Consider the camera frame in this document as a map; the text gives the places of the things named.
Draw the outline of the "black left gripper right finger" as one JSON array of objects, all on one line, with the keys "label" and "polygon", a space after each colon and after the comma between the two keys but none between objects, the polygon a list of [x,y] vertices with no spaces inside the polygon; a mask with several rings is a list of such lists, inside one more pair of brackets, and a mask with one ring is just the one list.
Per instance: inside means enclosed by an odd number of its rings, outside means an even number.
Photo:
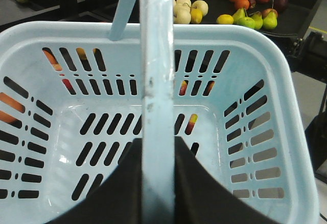
[{"label": "black left gripper right finger", "polygon": [[175,137],[175,223],[277,223],[236,198]]}]

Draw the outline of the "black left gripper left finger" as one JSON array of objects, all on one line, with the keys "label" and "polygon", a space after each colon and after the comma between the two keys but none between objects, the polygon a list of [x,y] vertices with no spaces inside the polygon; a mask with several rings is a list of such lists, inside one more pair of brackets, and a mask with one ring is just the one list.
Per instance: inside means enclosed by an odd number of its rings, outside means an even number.
[{"label": "black left gripper left finger", "polygon": [[96,190],[49,223],[141,223],[141,161],[142,139],[136,138]]}]

